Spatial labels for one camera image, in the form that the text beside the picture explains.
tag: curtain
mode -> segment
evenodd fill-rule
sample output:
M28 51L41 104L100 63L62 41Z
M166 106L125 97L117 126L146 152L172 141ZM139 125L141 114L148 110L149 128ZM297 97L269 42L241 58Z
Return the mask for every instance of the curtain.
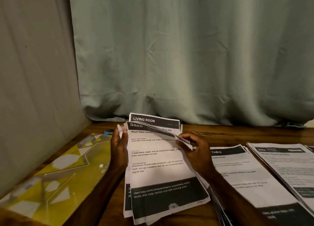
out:
M0 195L90 121L80 101L69 0L0 0Z
M70 0L81 105L197 124L314 118L313 0Z

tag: hand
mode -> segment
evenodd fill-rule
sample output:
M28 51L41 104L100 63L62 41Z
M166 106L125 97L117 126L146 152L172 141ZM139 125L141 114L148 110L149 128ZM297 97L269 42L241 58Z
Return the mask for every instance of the hand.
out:
M118 127L115 127L110 141L109 169L127 168L128 165L128 132L123 129L122 138L119 136Z
M194 170L201 176L216 174L217 171L212 161L208 141L194 131L182 133L179 136L196 145L196 149L192 151L183 142L177 141L177 144L184 150Z

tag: wooden table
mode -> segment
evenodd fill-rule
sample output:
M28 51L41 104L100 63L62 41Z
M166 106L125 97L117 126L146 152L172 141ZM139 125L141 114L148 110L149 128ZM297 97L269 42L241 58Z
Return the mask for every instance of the wooden table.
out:
M90 133L103 133L109 128L114 128L118 122L101 122L94 123L79 133L74 139L62 147L57 153L46 160L36 170L31 172L21 183L25 182L39 170L51 163L54 159L62 155L69 148L87 137ZM252 127L252 126L218 126L218 125L183 125L183 132L195 130L205 136L210 146L235 146L237 144L245 145L247 142L271 142L271 143L301 143L314 146L314 128L279 128L279 127ZM94 201L99 201L99 192L101 190L101 181L94 191L80 205L77 211L66 222L66 225L76 225L79 222L80 215L87 208L92 207ZM123 217L123 200L124 200L124 179L114 191L107 208L105 209L99 226L107 225L133 225L132 218ZM97 214L102 214L102 210L95 210L93 219ZM212 202L205 205L187 209L176 214L164 217L153 225L220 225Z

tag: person's left hand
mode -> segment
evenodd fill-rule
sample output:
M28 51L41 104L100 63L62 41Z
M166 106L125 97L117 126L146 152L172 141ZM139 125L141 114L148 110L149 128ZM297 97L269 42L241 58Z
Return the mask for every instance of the person's left hand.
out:
M110 165L109 169L123 169L128 165L128 132L126 129L122 132L122 138L119 136L118 127L115 127L110 141Z

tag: wood grain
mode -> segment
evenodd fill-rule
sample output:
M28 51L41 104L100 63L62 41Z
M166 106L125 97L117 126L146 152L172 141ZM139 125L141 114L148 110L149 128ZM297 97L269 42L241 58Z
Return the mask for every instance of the wood grain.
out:
M47 159L43 164L32 171L26 178L21 180L19 184L24 183L31 176L50 164L57 157L61 156L72 146L83 140L90 133L103 133L109 128L114 128L118 122L98 122L93 123L86 129L82 130L74 139L59 149L53 156ZM279 128L279 127L252 127L252 126L219 126L219 125L183 125L183 131L195 130L206 137L213 147L234 146L237 144L246 144L247 142L271 142L271 143L301 143L305 145L314 145L314 128ZM123 200L124 200L124 179L121 180L112 194L112 197L104 209L100 204L105 205L106 202L99 200L99 194L103 185L100 180L92 193L79 206L76 212L66 222L66 226L77 225L77 219L81 215L90 212L89 221L85 225L93 226L99 222L99 226L106 225L133 225L132 218L123 217ZM40 225L17 214L0 211L0 225ZM214 209L214 205L209 202L205 205L187 209L173 215L164 217L153 225L213 225L218 226L218 218Z

